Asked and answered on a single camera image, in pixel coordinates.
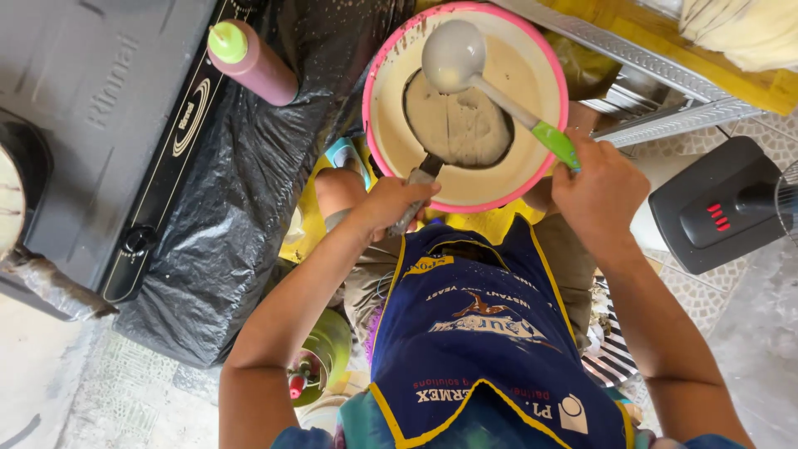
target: hand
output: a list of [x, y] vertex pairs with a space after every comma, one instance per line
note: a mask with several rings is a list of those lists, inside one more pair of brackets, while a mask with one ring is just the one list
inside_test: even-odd
[[400, 177], [383, 177], [350, 215], [370, 233], [372, 241], [378, 241], [385, 236], [385, 229], [396, 223], [412, 203], [424, 201], [424, 207], [409, 226], [409, 229], [415, 229], [417, 220], [424, 218], [430, 198], [438, 192], [440, 184], [437, 182], [405, 185], [405, 180]]
[[607, 141], [596, 142], [584, 131], [566, 129], [582, 171], [557, 164], [551, 196], [596, 261], [605, 260], [630, 244], [637, 248], [629, 226], [651, 183]]

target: white ladle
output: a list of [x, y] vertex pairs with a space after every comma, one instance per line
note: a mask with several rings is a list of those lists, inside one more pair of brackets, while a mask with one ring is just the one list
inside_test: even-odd
[[540, 120], [523, 106], [485, 81], [487, 50], [482, 33], [471, 22], [450, 20], [438, 26], [424, 44], [421, 68], [440, 93], [458, 93], [469, 87], [482, 90], [494, 103], [512, 115], [572, 169], [579, 170], [571, 140], [554, 126]]

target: striped fabric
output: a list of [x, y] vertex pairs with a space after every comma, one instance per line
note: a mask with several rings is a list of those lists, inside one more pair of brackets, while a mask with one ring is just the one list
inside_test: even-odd
[[[600, 285], [610, 298], [610, 289], [605, 279], [597, 276], [596, 284]], [[610, 304], [607, 308], [610, 309], [610, 335], [604, 337], [598, 357], [589, 356], [587, 353], [582, 355], [582, 365], [587, 375], [598, 385], [617, 387], [624, 380], [637, 374], [638, 367], [626, 347], [614, 307]]]

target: bowl rim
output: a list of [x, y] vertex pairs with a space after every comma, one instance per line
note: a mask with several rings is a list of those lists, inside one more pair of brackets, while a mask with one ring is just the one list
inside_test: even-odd
[[[407, 22], [399, 26], [394, 30], [393, 33], [388, 37], [385, 43], [382, 44], [382, 47], [379, 51], [377, 51], [377, 55], [374, 57], [374, 61], [372, 62], [371, 66], [369, 67], [369, 74], [365, 80], [365, 86], [363, 89], [363, 101], [362, 101], [362, 116], [363, 122], [365, 127], [365, 139], [366, 143], [369, 144], [369, 148], [371, 149], [371, 154], [374, 157], [374, 161], [377, 162], [377, 167], [380, 168], [383, 174], [386, 176], [395, 177], [396, 174], [391, 171], [388, 164], [385, 162], [385, 159], [382, 158], [380, 153], [380, 149], [377, 146], [377, 141], [374, 139], [374, 132], [372, 127], [370, 126], [371, 122], [371, 93], [374, 88], [374, 78], [377, 76], [377, 72], [379, 71], [382, 63], [388, 57], [388, 53], [393, 47], [399, 42], [399, 40], [404, 36], [408, 31], [410, 31], [415, 25], [420, 23], [422, 20], [436, 16], [439, 14], [448, 14], [454, 11], [476, 11], [481, 13], [487, 13], [495, 15], [498, 18], [502, 18], [511, 24], [519, 27], [524, 33], [529, 36], [532, 41], [543, 51], [543, 54], [546, 56], [546, 59], [551, 66], [551, 69], [554, 71], [555, 80], [557, 81], [557, 86], [559, 88], [559, 123], [557, 124], [557, 129], [560, 131], [564, 130], [566, 124], [568, 122], [568, 88], [565, 82], [565, 75], [563, 74], [563, 67], [559, 64], [559, 59], [557, 58], [557, 54], [551, 48], [551, 46], [546, 41], [546, 38], [530, 23], [527, 22], [526, 19], [521, 18], [520, 16], [513, 14], [512, 12], [505, 10], [499, 6], [491, 5], [488, 3], [477, 3], [477, 2], [451, 2], [446, 3], [440, 6], [434, 6], [428, 10], [421, 11], [419, 14], [414, 15], [411, 17]], [[494, 209], [499, 206], [503, 206], [510, 201], [513, 201], [522, 195], [524, 195], [529, 189], [532, 188], [543, 175], [546, 174], [546, 171], [549, 170], [551, 164], [554, 163], [556, 160], [555, 155], [553, 153], [549, 153], [546, 158], [543, 160], [543, 163], [540, 165], [538, 170], [529, 178], [528, 181], [524, 182], [519, 188], [514, 190], [513, 192], [498, 198], [493, 201], [489, 201], [487, 203], [482, 203], [479, 205], [447, 205], [445, 203], [440, 203], [438, 201], [433, 201], [430, 205], [431, 208], [435, 210], [440, 210], [441, 212], [447, 213], [477, 213], [483, 212], [485, 210]]]

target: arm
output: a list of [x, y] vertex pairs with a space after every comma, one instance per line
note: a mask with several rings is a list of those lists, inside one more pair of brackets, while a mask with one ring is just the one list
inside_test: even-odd
[[268, 448], [283, 429], [298, 427], [286, 379], [294, 353], [372, 240], [381, 238], [411, 203], [438, 190], [438, 185], [381, 179], [255, 309], [222, 369], [221, 449]]
[[753, 447], [704, 338], [629, 231], [649, 192], [648, 180], [609, 142], [567, 134], [583, 170], [573, 176], [558, 165], [552, 196], [606, 276], [663, 433], [682, 442], [715, 433]]

